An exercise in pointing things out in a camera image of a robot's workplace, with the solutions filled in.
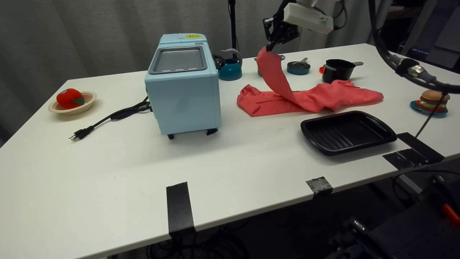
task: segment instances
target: red cloth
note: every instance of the red cloth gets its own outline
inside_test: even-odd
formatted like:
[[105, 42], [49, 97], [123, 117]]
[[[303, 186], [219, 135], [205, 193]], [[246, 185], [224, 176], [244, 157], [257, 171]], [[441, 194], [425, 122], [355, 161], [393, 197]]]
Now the red cloth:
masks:
[[257, 65], [265, 82], [275, 92], [261, 92], [245, 86], [237, 104], [252, 117], [287, 112], [319, 112], [323, 108], [336, 111], [340, 106], [367, 104], [383, 100], [383, 94], [356, 87], [351, 81], [321, 83], [306, 91], [293, 92], [281, 69], [278, 55], [265, 50], [257, 56]]

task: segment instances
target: bowl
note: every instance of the bowl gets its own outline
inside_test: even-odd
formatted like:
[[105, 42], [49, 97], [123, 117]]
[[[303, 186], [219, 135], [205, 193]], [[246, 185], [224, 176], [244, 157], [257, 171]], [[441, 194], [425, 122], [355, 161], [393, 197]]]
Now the bowl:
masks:
[[94, 100], [97, 98], [98, 95], [95, 92], [81, 92], [81, 94], [83, 95], [83, 98], [85, 99], [85, 104], [81, 106], [78, 106], [73, 109], [64, 109], [62, 106], [58, 104], [56, 100], [54, 100], [48, 106], [48, 110], [50, 112], [64, 114], [64, 115], [76, 115], [76, 114], [86, 112], [87, 110], [91, 108]]

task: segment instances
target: floor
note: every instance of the floor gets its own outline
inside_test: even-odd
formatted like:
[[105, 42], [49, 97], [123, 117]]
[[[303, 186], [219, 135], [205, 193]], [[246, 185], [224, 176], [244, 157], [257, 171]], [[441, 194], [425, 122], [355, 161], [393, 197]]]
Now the floor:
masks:
[[[459, 165], [460, 159], [433, 166], [431, 169], [458, 171]], [[417, 172], [408, 175], [420, 186], [425, 185], [429, 177], [427, 173]], [[247, 225], [234, 234], [244, 242], [251, 258], [325, 258], [331, 252], [328, 240], [350, 216], [355, 216], [366, 226], [373, 228], [404, 210], [404, 206], [393, 193], [391, 179], [374, 184], [382, 194], [378, 195], [372, 191], [373, 187], [364, 185], [329, 197], [260, 214], [249, 220], [244, 219], [230, 224], [230, 227], [238, 227], [247, 222]], [[211, 229], [200, 232], [199, 236], [205, 239], [215, 231]], [[195, 258], [206, 256], [197, 254]], [[146, 249], [143, 247], [120, 254], [118, 259], [147, 259]]]

